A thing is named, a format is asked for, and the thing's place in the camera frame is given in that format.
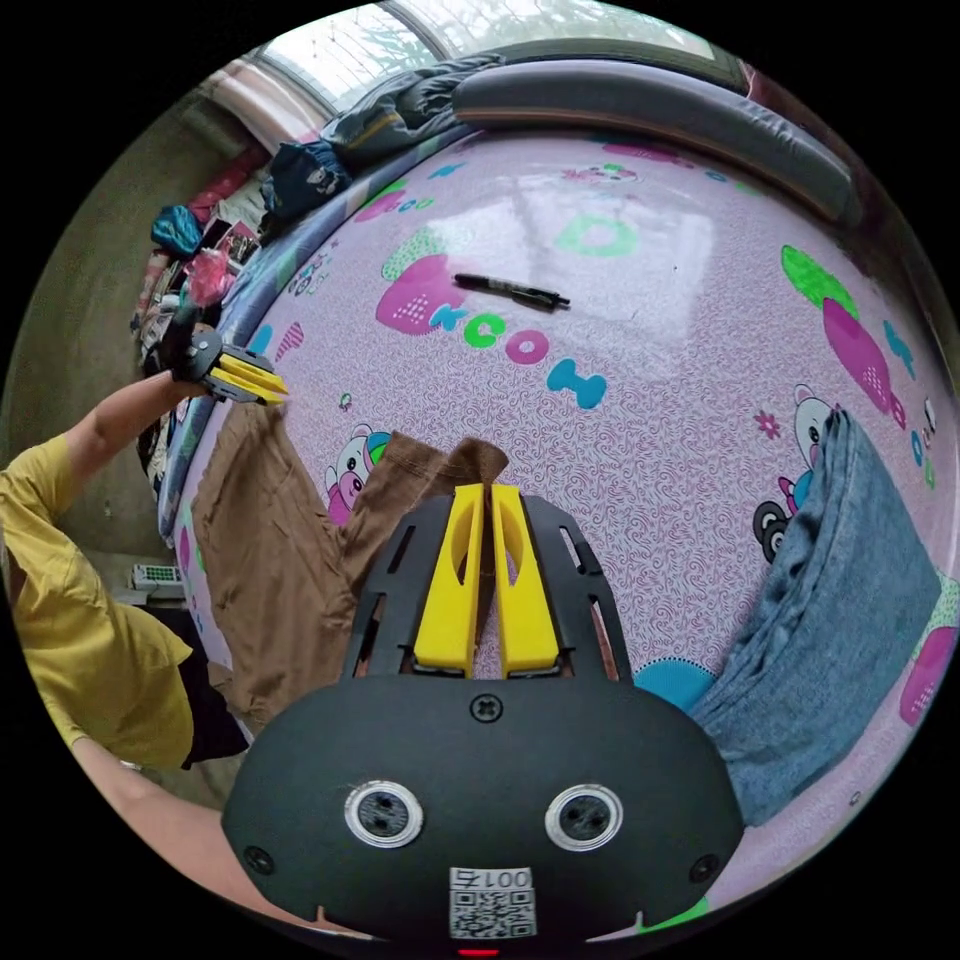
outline floor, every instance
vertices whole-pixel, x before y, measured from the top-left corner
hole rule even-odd
[[[138,376],[129,333],[150,226],[162,206],[188,200],[226,164],[184,124],[178,104],[135,141],[78,210],[43,273],[23,321],[0,406],[0,463],[67,429]],[[127,587],[137,562],[171,562],[135,451],[96,477],[63,521],[64,531],[108,588]],[[239,760],[152,773],[174,793],[220,808]]]

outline bed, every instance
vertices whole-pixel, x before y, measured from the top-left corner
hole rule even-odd
[[[858,217],[842,162],[728,91],[678,112],[702,91],[677,93],[669,77],[655,77],[659,101],[608,97],[609,122],[598,121],[591,90],[609,94],[618,76],[635,103],[638,84],[654,89],[652,68],[607,63],[584,80],[580,64],[574,103],[562,66],[506,76],[512,100],[489,86],[498,71],[464,89],[456,105],[472,128],[397,157],[258,252],[221,332],[288,382],[288,433],[327,502],[357,437],[495,439],[510,457],[503,482],[549,497],[595,546],[635,682],[681,707],[713,682],[750,610],[809,476],[812,429],[837,404],[865,427],[939,572],[941,602],[855,749],[746,831],[694,915],[829,843],[916,732],[960,622],[957,400],[914,305],[837,243]],[[562,110],[548,109],[551,96]],[[743,120],[733,134],[730,110]],[[671,130],[669,116],[684,119]],[[457,266],[535,282],[570,309],[465,292],[446,279]],[[821,309],[825,296],[842,315]],[[421,319],[431,315],[433,326]],[[229,666],[191,518],[226,413],[190,405],[158,509],[207,654]],[[498,669],[491,624],[475,674]]]

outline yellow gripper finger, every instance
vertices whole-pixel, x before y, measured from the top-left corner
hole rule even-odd
[[[413,647],[418,667],[473,675],[482,546],[483,484],[457,487]]]
[[[226,370],[221,370],[219,367],[214,367],[207,376],[213,377],[214,380],[219,380],[221,383],[228,383],[230,386],[236,387],[239,390],[246,390],[247,393],[252,393],[267,403],[283,403],[286,399],[270,390],[264,390],[263,387],[257,386],[257,384],[251,383],[249,380],[235,377],[232,373],[227,373]]]
[[[287,385],[283,382],[283,377],[278,377],[275,373],[268,373],[266,370],[261,370],[251,363],[244,363],[238,357],[231,357],[225,353],[221,354],[217,365],[223,370],[226,370],[227,373],[231,373],[235,377],[240,377],[240,379],[247,380],[250,383],[255,383],[263,387],[264,390],[282,394],[290,392],[287,390]]]
[[[503,676],[548,672],[556,667],[560,649],[520,491],[494,484],[492,493]],[[512,584],[508,554],[517,573]]]

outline yellow shirt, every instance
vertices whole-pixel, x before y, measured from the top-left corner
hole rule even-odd
[[[63,436],[0,473],[4,538],[26,574],[13,621],[27,666],[67,746],[86,734],[121,760],[179,767],[193,740],[177,670],[190,648],[150,614],[115,602],[54,526],[75,486]]]

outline label sticker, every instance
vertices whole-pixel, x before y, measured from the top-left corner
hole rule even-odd
[[[529,867],[450,868],[450,936],[456,940],[533,937],[537,910]]]

